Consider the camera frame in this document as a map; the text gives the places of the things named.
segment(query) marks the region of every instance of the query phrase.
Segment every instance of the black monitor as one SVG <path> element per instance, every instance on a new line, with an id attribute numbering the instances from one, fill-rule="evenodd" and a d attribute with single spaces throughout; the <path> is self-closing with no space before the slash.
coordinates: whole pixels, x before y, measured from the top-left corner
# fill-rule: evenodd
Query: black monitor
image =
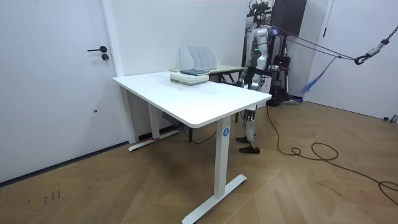
<path id="1" fill-rule="evenodd" d="M 271 24 L 294 35 L 300 34 L 307 0 L 275 0 Z M 280 31 L 280 35 L 289 35 Z"/>

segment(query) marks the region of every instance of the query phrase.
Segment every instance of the door frame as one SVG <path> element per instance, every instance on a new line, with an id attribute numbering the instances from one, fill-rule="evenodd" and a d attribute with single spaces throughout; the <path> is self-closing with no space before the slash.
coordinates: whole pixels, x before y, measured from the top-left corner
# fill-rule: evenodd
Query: door frame
<path id="1" fill-rule="evenodd" d="M 335 3 L 335 0 L 329 0 L 328 1 L 328 6 L 326 7 L 326 12 L 325 12 L 325 16 L 323 18 L 323 23 L 322 23 L 322 27 L 321 27 L 321 32 L 319 33 L 319 38 L 318 38 L 318 42 L 317 42 L 317 44 L 320 45 L 320 46 L 322 46 L 322 44 L 323 44 L 323 39 L 324 39 L 323 34 L 325 33 L 325 29 L 328 27 L 330 15 L 331 15 L 331 10 L 333 9 L 334 3 Z M 317 67 L 318 58 L 319 58 L 319 52 L 315 51 L 315 54 L 314 54 L 313 59 L 312 59 L 310 73 L 308 74 L 307 83 L 310 83 L 315 78 L 315 69 Z M 307 94 L 305 94 L 305 93 L 303 95 L 303 100 L 304 101 L 306 101 L 306 98 L 307 98 L 306 95 Z"/>
<path id="2" fill-rule="evenodd" d="M 111 50 L 111 58 L 113 60 L 114 72 L 117 77 L 123 77 L 124 76 L 123 62 L 119 48 L 118 34 L 116 32 L 111 0 L 100 0 L 100 3 L 104 17 L 105 30 L 108 35 L 107 38 L 109 42 L 109 48 Z M 129 143 L 132 144 L 137 142 L 137 140 L 134 132 L 134 127 L 132 124 L 128 94 L 126 89 L 121 87 L 119 88 L 121 90 L 120 111 L 124 112 L 123 115 L 124 115 L 124 126 L 126 128 L 126 137 Z"/>

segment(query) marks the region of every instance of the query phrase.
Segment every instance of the robot leg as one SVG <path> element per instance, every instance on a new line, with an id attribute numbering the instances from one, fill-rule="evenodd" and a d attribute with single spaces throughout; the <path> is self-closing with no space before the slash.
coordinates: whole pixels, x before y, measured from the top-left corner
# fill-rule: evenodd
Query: robot leg
<path id="1" fill-rule="evenodd" d="M 246 133 L 245 138 L 237 138 L 239 142 L 249 143 L 249 147 L 241 148 L 239 151 L 245 154 L 260 154 L 260 149 L 256 144 L 256 111 L 244 110 L 241 112 L 243 127 Z"/>

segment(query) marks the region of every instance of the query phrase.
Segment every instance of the blue logo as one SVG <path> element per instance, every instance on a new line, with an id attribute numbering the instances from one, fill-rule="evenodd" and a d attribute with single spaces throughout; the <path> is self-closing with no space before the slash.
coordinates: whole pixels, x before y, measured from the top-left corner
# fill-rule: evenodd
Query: blue logo
<path id="1" fill-rule="evenodd" d="M 228 136 L 228 134 L 229 134 L 229 128 L 226 128 L 226 129 L 224 130 L 224 137 Z"/>

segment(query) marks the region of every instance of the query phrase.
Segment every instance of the cable on floor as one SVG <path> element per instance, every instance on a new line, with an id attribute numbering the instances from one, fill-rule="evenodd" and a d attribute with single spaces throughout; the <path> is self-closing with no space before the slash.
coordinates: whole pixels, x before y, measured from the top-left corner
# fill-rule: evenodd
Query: cable on floor
<path id="1" fill-rule="evenodd" d="M 184 134 L 189 138 L 189 135 L 185 132 L 184 125 L 182 126 L 182 131 L 184 131 Z M 212 137 L 214 137 L 216 134 L 217 134 L 217 132 L 215 132 L 212 136 L 210 136 L 208 139 L 206 139 L 206 140 L 204 140 L 204 141 L 195 142 L 194 140 L 192 140 L 192 142 L 195 143 L 195 144 L 202 144 L 202 143 L 205 143 L 205 142 L 209 141 L 209 140 L 210 140 Z"/>
<path id="2" fill-rule="evenodd" d="M 331 146 L 329 146 L 329 145 L 327 145 L 327 144 L 324 144 L 324 143 L 321 143 L 321 142 L 315 142 L 315 143 L 313 143 L 313 144 L 311 145 L 311 150 L 312 150 L 312 152 L 313 152 L 319 159 L 314 159 L 314 158 L 310 158 L 310 157 L 306 157 L 306 156 L 301 155 L 302 151 L 301 151 L 301 149 L 299 149 L 299 148 L 297 148 L 297 147 L 293 147 L 293 148 L 291 149 L 291 151 L 293 152 L 292 154 L 291 154 L 291 153 L 282 152 L 282 151 L 280 150 L 280 148 L 279 148 L 279 141 L 280 141 L 279 132 L 278 132 L 278 130 L 276 129 L 274 123 L 272 123 L 271 118 L 269 117 L 269 107 L 268 107 L 268 106 L 267 106 L 267 116 L 268 116 L 269 122 L 271 123 L 272 127 L 274 128 L 275 132 L 276 132 L 277 135 L 278 135 L 277 148 L 278 148 L 278 151 L 279 151 L 280 153 L 285 154 L 285 155 L 287 155 L 287 156 L 299 156 L 299 157 L 301 157 L 301 158 L 310 159 L 310 160 L 312 160 L 312 161 L 325 161 L 325 162 L 327 162 L 327 163 L 329 163 L 329 164 L 331 164 L 331 165 L 333 165 L 333 166 L 335 166 L 335 167 L 339 167 L 340 169 L 348 170 L 348 171 L 350 171 L 350 172 L 354 172 L 355 174 L 359 174 L 359 175 L 361 175 L 361 176 L 363 176 L 363 177 L 366 177 L 366 178 L 368 178 L 368 179 L 370 179 L 370 180 L 372 180 L 372 181 L 378 183 L 378 184 L 379 184 L 379 189 L 380 189 L 380 191 L 381 191 L 388 199 L 390 199 L 391 202 L 394 202 L 396 205 L 398 205 L 398 203 L 397 203 L 394 199 L 392 199 L 390 196 L 388 196 L 388 194 L 387 194 L 387 193 L 383 190 L 383 188 L 382 188 L 382 187 L 387 187 L 388 189 L 391 189 L 391 190 L 393 190 L 393 191 L 398 192 L 398 184 L 396 184 L 396 183 L 394 183 L 394 182 L 390 182 L 390 181 L 378 181 L 378 180 L 376 180 L 376 179 L 374 179 L 374 178 L 372 178 L 372 177 L 370 177 L 370 176 L 368 176 L 368 175 L 362 174 L 362 173 L 357 172 L 357 171 L 355 171 L 355 170 L 351 170 L 351 169 L 349 169 L 349 168 L 345 168 L 345 167 L 343 167 L 343 166 L 340 166 L 340 165 L 337 165 L 337 164 L 334 164 L 334 163 L 330 162 L 330 161 L 332 161 L 332 160 L 337 159 L 338 156 L 339 156 L 339 153 L 338 153 L 338 151 L 337 151 L 335 148 L 333 148 L 333 147 L 331 147 Z M 333 150 L 333 151 L 336 153 L 336 155 L 333 156 L 332 158 L 329 158 L 329 159 L 322 158 L 322 156 L 319 156 L 319 154 L 317 154 L 317 152 L 315 152 L 314 146 L 316 146 L 316 145 L 319 145 L 319 146 L 326 146 L 326 147 L 330 148 L 331 150 Z"/>

